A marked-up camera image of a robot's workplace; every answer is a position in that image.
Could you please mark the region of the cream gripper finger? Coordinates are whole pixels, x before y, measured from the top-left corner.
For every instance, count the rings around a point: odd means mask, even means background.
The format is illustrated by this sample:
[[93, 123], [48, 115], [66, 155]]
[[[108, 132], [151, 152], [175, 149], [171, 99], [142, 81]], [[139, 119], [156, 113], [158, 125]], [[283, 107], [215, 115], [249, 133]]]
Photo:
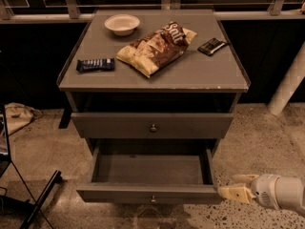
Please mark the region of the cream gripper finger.
[[235, 183], [242, 183], [250, 187], [251, 183], [258, 178], [258, 175], [234, 175], [233, 180]]
[[230, 186], [221, 186], [218, 188], [218, 194], [225, 199], [250, 204], [255, 195], [244, 183], [238, 183]]

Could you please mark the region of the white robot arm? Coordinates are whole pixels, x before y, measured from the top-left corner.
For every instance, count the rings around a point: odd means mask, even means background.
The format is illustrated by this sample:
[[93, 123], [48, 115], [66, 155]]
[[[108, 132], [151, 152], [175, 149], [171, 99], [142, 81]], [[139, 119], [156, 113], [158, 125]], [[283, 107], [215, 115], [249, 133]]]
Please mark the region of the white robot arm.
[[217, 189], [220, 196], [261, 207], [288, 210], [305, 217], [305, 180], [280, 175], [235, 175], [234, 184]]

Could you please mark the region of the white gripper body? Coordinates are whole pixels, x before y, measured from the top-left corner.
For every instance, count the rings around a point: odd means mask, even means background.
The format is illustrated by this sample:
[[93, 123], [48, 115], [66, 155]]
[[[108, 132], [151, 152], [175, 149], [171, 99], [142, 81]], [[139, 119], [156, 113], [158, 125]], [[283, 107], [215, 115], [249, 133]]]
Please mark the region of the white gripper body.
[[251, 190], [255, 195], [255, 201], [267, 209], [279, 209], [275, 194], [275, 185], [279, 175], [264, 174], [253, 180]]

